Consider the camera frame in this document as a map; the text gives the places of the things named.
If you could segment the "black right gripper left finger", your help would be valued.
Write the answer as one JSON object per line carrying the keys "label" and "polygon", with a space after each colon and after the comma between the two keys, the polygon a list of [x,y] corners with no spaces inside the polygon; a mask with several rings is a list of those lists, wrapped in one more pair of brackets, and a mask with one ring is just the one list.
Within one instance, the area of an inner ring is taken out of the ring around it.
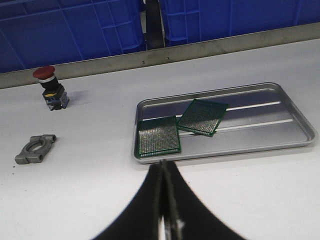
{"label": "black right gripper left finger", "polygon": [[163,171],[160,163],[149,166],[139,190],[122,213],[96,240],[157,240]]}

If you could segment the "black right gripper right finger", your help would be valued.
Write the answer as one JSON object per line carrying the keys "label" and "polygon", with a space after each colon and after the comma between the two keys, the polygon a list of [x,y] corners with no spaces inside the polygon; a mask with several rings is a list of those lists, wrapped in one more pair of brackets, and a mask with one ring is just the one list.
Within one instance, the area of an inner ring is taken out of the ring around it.
{"label": "black right gripper right finger", "polygon": [[166,189],[164,229],[167,240],[243,240],[195,195],[173,161],[162,162]]}

